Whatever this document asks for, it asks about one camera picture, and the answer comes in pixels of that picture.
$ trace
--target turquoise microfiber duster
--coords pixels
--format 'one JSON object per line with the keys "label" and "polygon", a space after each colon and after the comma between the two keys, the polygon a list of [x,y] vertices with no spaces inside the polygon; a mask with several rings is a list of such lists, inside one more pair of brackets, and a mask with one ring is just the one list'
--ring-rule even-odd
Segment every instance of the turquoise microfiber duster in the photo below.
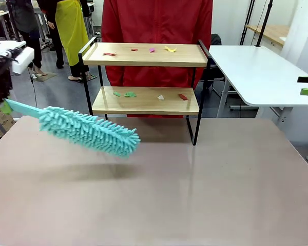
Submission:
{"label": "turquoise microfiber duster", "polygon": [[38,109],[8,99],[6,102],[12,110],[38,118],[41,131],[94,150],[128,157],[140,142],[136,129],[129,130],[107,120],[97,120],[97,116],[57,107]]}

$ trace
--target red cloth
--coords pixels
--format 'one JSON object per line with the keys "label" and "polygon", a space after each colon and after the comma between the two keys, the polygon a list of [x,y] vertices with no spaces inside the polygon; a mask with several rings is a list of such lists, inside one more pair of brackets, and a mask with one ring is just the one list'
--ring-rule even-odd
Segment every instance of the red cloth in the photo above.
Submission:
{"label": "red cloth", "polygon": [[[213,0],[104,0],[102,41],[197,44],[209,49]],[[112,86],[190,87],[193,68],[106,66]],[[203,69],[198,68],[195,85]]]}

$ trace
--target two-tier wooden shelf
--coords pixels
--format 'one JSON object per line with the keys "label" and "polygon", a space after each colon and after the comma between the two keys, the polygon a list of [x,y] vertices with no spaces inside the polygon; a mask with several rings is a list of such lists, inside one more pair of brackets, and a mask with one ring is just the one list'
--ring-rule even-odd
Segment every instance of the two-tier wooden shelf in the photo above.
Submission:
{"label": "two-tier wooden shelf", "polygon": [[[79,52],[81,65],[98,66],[101,88],[91,104],[88,85],[84,83],[89,113],[105,114],[164,114],[186,115],[189,131],[193,144],[196,144],[198,130],[203,109],[205,92],[204,83],[200,107],[195,97],[193,86],[196,68],[206,68],[208,64],[208,50],[203,43],[199,45],[180,44],[131,44],[131,43],[94,43],[96,37]],[[176,52],[165,49],[176,48]],[[194,68],[193,79],[189,88],[163,88],[163,87],[111,87],[103,85],[101,65],[113,66],[154,66],[154,67],[191,67]],[[86,81],[85,71],[82,71],[83,81]],[[134,92],[136,97],[124,97],[126,92]],[[188,100],[182,100],[179,94],[183,94]],[[198,116],[198,124],[195,136],[193,136],[189,115]]]}

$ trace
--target yellow skirt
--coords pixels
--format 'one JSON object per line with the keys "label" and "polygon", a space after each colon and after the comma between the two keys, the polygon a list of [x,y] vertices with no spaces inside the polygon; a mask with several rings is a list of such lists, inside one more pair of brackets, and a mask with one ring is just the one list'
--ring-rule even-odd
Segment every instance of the yellow skirt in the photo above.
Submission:
{"label": "yellow skirt", "polygon": [[80,0],[58,2],[55,20],[68,63],[74,66],[79,62],[79,51],[89,41]]}

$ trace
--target white pillar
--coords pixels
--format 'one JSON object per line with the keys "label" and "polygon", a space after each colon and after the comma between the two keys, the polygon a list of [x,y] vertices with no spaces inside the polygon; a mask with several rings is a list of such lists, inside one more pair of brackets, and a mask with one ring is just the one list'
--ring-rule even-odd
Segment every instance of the white pillar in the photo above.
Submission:
{"label": "white pillar", "polygon": [[[308,73],[308,0],[299,0],[281,56]],[[308,143],[308,107],[295,107],[282,130],[290,141]]]}

